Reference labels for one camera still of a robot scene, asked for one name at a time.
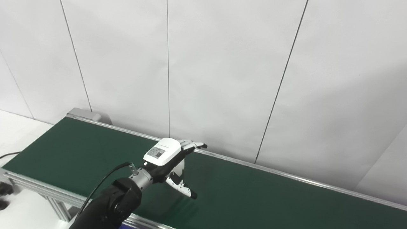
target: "white robotic hand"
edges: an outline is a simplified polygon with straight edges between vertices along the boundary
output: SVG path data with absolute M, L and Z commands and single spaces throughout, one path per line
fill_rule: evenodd
M 197 148 L 207 148 L 207 145 L 191 140 L 163 138 L 144 155 L 141 170 L 148 172 L 148 180 L 151 184 L 165 181 L 175 190 L 196 199 L 197 194 L 180 176 L 185 167 L 185 156 Z
M 193 142 L 192 140 L 178 140 L 181 144 L 182 150 L 207 148 L 208 146 L 203 142 Z

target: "black wire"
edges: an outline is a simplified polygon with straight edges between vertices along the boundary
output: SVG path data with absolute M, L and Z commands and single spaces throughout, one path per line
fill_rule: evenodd
M 98 189 L 99 186 L 103 183 L 103 181 L 105 181 L 106 178 L 107 178 L 108 176 L 110 176 L 114 171 L 116 171 L 116 170 L 118 170 L 118 169 L 120 169 L 120 168 L 129 166 L 129 165 L 131 165 L 130 162 L 125 162 L 125 163 L 123 163 L 123 164 L 120 164 L 120 165 L 116 166 L 114 169 L 112 169 L 108 174 L 106 174 L 105 177 L 103 177 L 103 179 L 102 179 L 102 180 L 99 182 L 99 184 L 93 189 L 93 191 L 90 193 L 90 195 L 88 196 L 88 198 L 87 198 L 87 199 L 85 200 L 85 202 L 83 203 L 81 209 L 80 209 L 79 212 L 78 212 L 78 215 L 77 215 L 76 219 L 77 219 L 78 216 L 83 212 L 83 210 L 85 209 L 86 205 L 88 204 L 90 198 L 91 198 L 92 195 L 95 193 L 96 189 Z
M 2 159 L 5 156 L 8 156 L 8 155 L 13 155 L 13 154 L 18 154 L 18 153 L 21 153 L 21 152 L 18 151 L 18 152 L 14 152 L 14 153 L 4 154 L 3 156 L 0 156 L 0 159 Z

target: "qr code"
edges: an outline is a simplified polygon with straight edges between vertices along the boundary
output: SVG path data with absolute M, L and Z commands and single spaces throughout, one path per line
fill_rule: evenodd
M 157 147 L 153 147 L 147 152 L 147 155 L 150 155 L 150 156 L 158 159 L 163 153 L 165 153 L 165 150 L 157 148 Z

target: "black fingertip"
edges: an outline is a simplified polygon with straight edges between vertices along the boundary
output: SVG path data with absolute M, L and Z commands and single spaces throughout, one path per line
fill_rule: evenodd
M 196 200 L 198 198 L 198 194 L 191 190 L 191 198 Z

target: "robotic hand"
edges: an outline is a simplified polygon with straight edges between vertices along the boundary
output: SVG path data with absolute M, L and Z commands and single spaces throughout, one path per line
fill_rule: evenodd
M 132 175 L 119 178 L 104 189 L 81 213 L 70 229 L 117 229 L 140 205 L 142 192 L 151 184 L 167 182 L 182 194 L 197 198 L 179 177 L 184 169 L 184 158 L 196 148 L 207 145 L 191 140 L 161 139 L 143 157 L 136 169 L 129 163 Z

